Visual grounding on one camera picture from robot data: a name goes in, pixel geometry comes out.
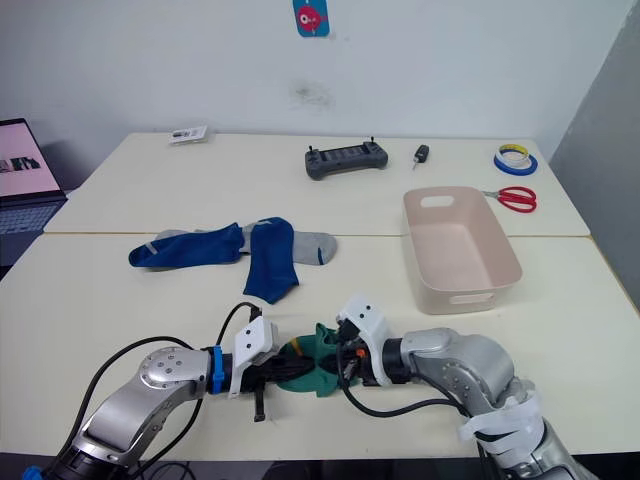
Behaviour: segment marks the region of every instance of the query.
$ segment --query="remote controller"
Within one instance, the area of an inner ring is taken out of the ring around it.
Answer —
[[[307,174],[314,180],[321,180],[330,173],[359,170],[362,168],[384,168],[389,156],[380,145],[373,141],[363,142],[353,147],[318,150],[309,146],[304,156]]]

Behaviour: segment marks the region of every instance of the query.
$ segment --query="laptop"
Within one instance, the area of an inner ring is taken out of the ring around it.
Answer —
[[[26,120],[1,120],[0,266],[13,265],[66,201]]]

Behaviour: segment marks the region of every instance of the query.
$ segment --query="green object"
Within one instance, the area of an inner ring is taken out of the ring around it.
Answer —
[[[338,376],[322,368],[320,361],[328,355],[335,355],[337,339],[335,330],[316,323],[315,335],[296,337],[283,346],[280,353],[311,357],[316,368],[296,379],[279,382],[278,386],[290,392],[316,392],[317,397],[331,395],[338,388]]]

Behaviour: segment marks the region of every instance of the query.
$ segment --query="laptop keyboard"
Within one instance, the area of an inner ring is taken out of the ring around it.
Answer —
[[[58,205],[0,212],[0,235],[42,230]]]

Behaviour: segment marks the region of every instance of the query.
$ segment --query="laptop screen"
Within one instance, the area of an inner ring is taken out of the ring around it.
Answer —
[[[24,122],[0,124],[0,197],[60,190]]]

